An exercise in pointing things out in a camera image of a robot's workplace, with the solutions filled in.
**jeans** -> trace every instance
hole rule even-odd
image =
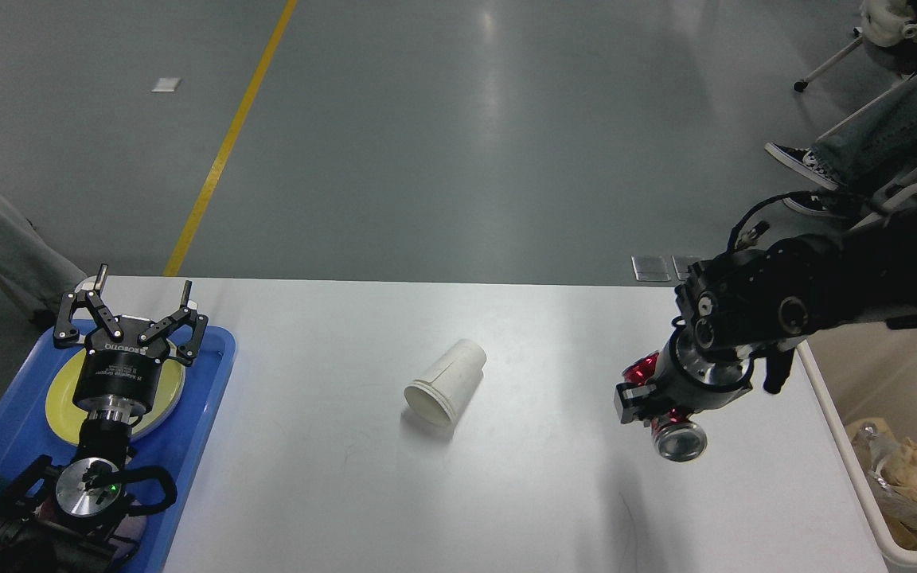
[[[21,305],[11,289],[22,290],[37,303],[58,312],[62,294],[87,278],[72,262],[54,251],[29,221],[0,195],[0,287]]]
[[[827,131],[811,149],[848,191],[876,191],[903,161],[917,157],[917,76]]]

